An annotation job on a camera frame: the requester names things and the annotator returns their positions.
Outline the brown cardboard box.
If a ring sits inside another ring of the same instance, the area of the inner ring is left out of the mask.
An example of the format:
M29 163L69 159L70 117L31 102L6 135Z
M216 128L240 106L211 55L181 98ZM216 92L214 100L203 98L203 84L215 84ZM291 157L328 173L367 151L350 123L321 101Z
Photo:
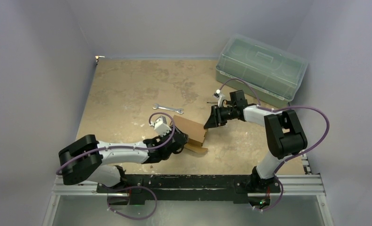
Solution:
M174 115L173 119L177 129L188 135L188 142L184 147L197 154L206 154L208 148L203 147L203 143L208 130L204 129L204 125L178 115Z

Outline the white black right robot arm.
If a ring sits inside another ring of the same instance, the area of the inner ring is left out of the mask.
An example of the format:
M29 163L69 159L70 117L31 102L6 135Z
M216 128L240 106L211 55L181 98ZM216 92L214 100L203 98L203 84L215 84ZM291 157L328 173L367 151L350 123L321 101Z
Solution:
M245 185L250 190L263 191L274 182L275 173L286 157L295 156L308 145L297 113L294 110L278 113L262 110L257 104L249 104L242 90L230 92L230 100L221 100L220 90L214 96L219 99L218 104L211 107L205 129L224 126L230 120L251 122L265 128L269 151L253 168L250 181Z

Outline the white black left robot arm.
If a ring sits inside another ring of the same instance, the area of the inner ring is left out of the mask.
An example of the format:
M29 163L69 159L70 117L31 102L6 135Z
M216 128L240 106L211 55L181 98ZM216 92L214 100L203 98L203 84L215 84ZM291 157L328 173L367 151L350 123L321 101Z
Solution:
M187 142L188 135L179 130L132 144L111 144L98 141L93 134L85 135L59 152L56 174L62 176L65 185L92 181L120 193L127 179L119 163L158 163L180 153Z

